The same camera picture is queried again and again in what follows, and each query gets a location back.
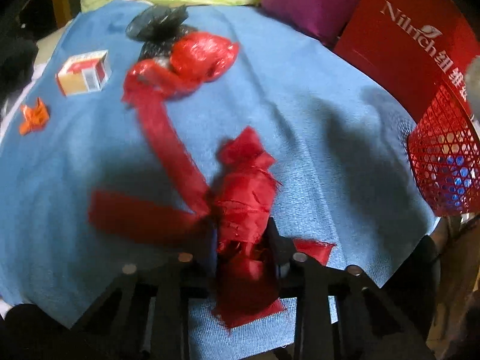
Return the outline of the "red ribbon strip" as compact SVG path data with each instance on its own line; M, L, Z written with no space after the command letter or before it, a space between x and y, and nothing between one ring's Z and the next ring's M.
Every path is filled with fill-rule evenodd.
M168 117L163 95L126 94L143 133L188 209L143 201L122 193L94 192L89 221L105 233L152 245L191 242L216 229L220 265L213 314L238 328L284 311L262 242L278 183L270 172L275 159L252 127L220 148L224 174L210 187Z

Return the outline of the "red plastic bag ball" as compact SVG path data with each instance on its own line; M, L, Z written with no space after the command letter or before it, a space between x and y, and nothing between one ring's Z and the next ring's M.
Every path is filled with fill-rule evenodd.
M124 78L123 100L137 105L196 91L217 80L235 63L239 43L208 32L193 32L176 41L166 57L143 59Z

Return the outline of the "blue cloth blanket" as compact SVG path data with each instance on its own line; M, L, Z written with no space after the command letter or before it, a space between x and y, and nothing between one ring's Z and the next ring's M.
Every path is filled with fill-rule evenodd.
M182 207L146 142L123 82L141 45L128 23L145 4L116 0L67 27L25 102L42 98L47 126L19 134L15 115L1 139L1 297L33 303L70 326L132 265L159 266L157 248L103 235L89 225L93 191L117 191ZM252 7L192 7L188 23L240 45L220 79L167 103L179 138L208 183L216 154L252 127L276 160L272 210L284 236L334 244L331 267L362 267L391 291L427 336L437 268L426 283L412 252L434 254L436 218L410 170L409 113L387 92L318 41ZM64 96L56 74L72 55L107 50L112 69L101 91Z

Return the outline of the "red mesh plastic basket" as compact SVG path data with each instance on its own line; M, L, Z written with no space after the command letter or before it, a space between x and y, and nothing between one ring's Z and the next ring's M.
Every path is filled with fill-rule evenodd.
M479 136L449 86L439 86L407 149L416 186L436 216L479 212Z

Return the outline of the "orange crumpled wrapper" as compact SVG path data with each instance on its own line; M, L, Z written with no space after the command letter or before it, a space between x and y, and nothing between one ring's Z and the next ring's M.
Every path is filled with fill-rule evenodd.
M19 126L19 133L22 136L42 130L50 120L47 105L40 97L37 97L35 106L22 105L19 109L24 117Z

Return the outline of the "red orange medicine box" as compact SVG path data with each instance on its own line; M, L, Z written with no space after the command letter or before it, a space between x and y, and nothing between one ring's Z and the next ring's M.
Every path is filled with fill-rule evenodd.
M101 91L111 74L109 53L104 49L72 55L55 78L60 92L68 97Z

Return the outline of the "black plastic bag ball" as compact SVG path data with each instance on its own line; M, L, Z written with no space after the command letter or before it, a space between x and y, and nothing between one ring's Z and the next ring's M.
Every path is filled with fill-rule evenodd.
M184 24L189 15L186 6L153 5L135 16L127 25L126 36L143 43L139 61L168 58L174 44L198 29Z

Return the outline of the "black garment pile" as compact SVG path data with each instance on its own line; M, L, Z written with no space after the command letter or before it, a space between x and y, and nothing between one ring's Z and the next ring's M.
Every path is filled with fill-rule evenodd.
M37 54L32 40L8 37L1 41L1 99L30 82Z

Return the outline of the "red Nilrich paper bag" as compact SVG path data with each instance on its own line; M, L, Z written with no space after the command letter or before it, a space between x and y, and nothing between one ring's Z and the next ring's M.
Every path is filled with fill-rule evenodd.
M360 0L335 54L419 121L439 86L470 111L465 72L479 42L452 0Z

